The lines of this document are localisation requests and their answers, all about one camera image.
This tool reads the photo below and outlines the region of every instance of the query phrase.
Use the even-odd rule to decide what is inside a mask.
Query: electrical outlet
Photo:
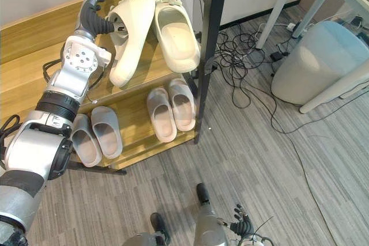
[[[295,28],[295,26],[296,26],[296,24],[294,24],[294,23],[290,23],[290,24],[288,24],[288,26],[287,26],[287,30],[289,30],[290,32],[293,32],[293,29]]]

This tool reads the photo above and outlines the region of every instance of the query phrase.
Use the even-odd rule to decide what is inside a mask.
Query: silver metal part
[[[139,233],[129,238],[122,246],[156,246],[155,236],[149,233]]]
[[[95,42],[95,38],[89,32],[84,31],[82,29],[75,30],[73,34],[76,35],[76,36],[86,37],[91,42]]]
[[[13,147],[6,152],[6,169],[35,172],[47,180],[55,153],[63,139],[61,135],[23,130],[12,141]]]
[[[202,205],[196,223],[194,246],[227,246],[223,227],[210,204]]]
[[[22,124],[22,126],[19,128],[17,134],[14,136],[13,140],[11,141],[11,143],[9,144],[9,146],[6,149],[5,152],[5,161],[7,159],[8,153],[10,153],[10,150],[12,149],[15,141],[17,140],[17,138],[21,135],[22,131],[29,128],[30,125],[32,123],[38,123],[41,125],[52,125],[52,121],[55,120],[55,117],[60,118],[59,123],[62,124],[63,123],[67,124],[68,126],[70,126],[70,128],[73,128],[73,122],[62,118],[60,116],[54,115],[53,113],[48,113],[48,112],[43,112],[43,111],[31,111],[29,112],[27,118],[25,119],[24,123]]]
[[[82,104],[88,80],[98,66],[106,67],[111,53],[81,36],[69,36],[64,47],[63,66],[50,78],[46,90],[64,93]]]
[[[14,227],[0,221],[0,245],[7,243],[9,240],[11,240],[11,236],[14,232]],[[24,237],[21,238],[20,242],[23,242],[23,245],[26,245],[26,240]]]
[[[44,188],[45,183],[35,197],[32,197],[17,187],[0,186],[0,215],[18,221],[25,228],[26,232],[29,231],[39,208]]]

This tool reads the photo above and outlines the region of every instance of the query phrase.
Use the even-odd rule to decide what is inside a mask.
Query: gray carpet
[[[279,22],[296,22],[301,16],[300,9],[292,7]],[[242,28],[254,32],[267,18]],[[237,28],[227,32],[232,36]],[[275,44],[287,38],[284,27],[274,27],[265,47],[268,61]],[[258,62],[261,56],[255,52],[249,58]],[[270,64],[264,64],[250,71],[247,80],[269,90],[271,73]],[[273,108],[270,97],[253,91]],[[30,245],[122,245],[135,233],[152,232],[149,216],[154,211],[165,217],[172,245],[192,245],[199,210],[195,186],[201,181],[220,217],[231,220],[236,203],[244,205],[255,226],[274,216],[259,232],[275,245],[334,245],[290,141],[270,127],[270,115],[255,97],[248,108],[239,109],[231,93],[215,71],[198,145],[188,142],[130,166],[126,176],[68,171],[49,182],[28,235]],[[306,115],[278,101],[276,118],[285,130],[292,130],[352,98],[334,100]],[[238,91],[235,101],[247,103]],[[365,94],[289,135],[339,245],[369,245],[368,111]]]

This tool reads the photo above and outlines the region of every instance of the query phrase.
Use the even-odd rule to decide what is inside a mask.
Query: black metal pole
[[[204,18],[202,20],[201,55],[198,67],[197,121],[194,142],[198,143],[204,117],[205,101],[208,95],[210,74],[212,72],[214,52],[218,38],[224,0],[204,0]]]

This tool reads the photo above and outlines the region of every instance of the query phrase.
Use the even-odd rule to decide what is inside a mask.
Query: wooden shelf
[[[1,123],[12,114],[18,114],[23,121],[29,111],[36,107],[46,82],[42,66],[59,59],[60,49],[66,37],[73,32],[75,19],[82,0],[77,0],[61,7],[42,12],[31,18],[21,20],[2,29],[0,65]],[[106,15],[110,5],[120,0],[106,0],[101,6],[101,15]],[[96,44],[108,49],[115,56],[115,49],[109,35],[99,36]],[[48,71],[52,75],[60,65]],[[173,73],[166,65],[157,39],[150,30],[135,74],[127,85],[116,88],[109,81],[110,67],[106,69],[103,79],[88,92],[88,97],[97,100],[93,104],[88,99],[81,105],[79,112],[89,114],[100,105],[111,107],[117,114],[123,138],[123,153],[113,159],[105,157],[99,166],[122,169],[151,157],[166,149],[194,138],[194,131],[178,132],[170,143],[161,143],[155,136],[146,107],[146,97],[152,88],[166,86],[180,74]],[[78,160],[76,154],[72,160]]]
[[[96,41],[111,51],[113,56],[115,55],[114,46],[108,35],[102,36]],[[42,65],[58,59],[61,47],[62,43],[59,43],[0,66],[2,124],[14,113],[19,114],[21,120],[24,120],[28,112],[36,107],[46,87]],[[49,75],[58,68],[60,65],[52,67]],[[127,85],[122,88],[114,87],[109,81],[108,72],[109,70],[98,86],[88,93],[90,99],[99,99],[99,105],[152,83],[178,77],[178,74],[167,67],[161,48],[152,31],[149,31],[136,72]],[[94,105],[86,99],[80,111],[86,112],[93,107]]]
[[[167,84],[168,81],[156,82],[107,105],[118,116],[123,153],[113,160],[104,157],[99,166],[111,165],[115,169],[121,169],[194,138],[194,131],[178,132],[176,140],[170,143],[162,143],[156,138],[146,107],[146,98],[151,89],[165,87]]]

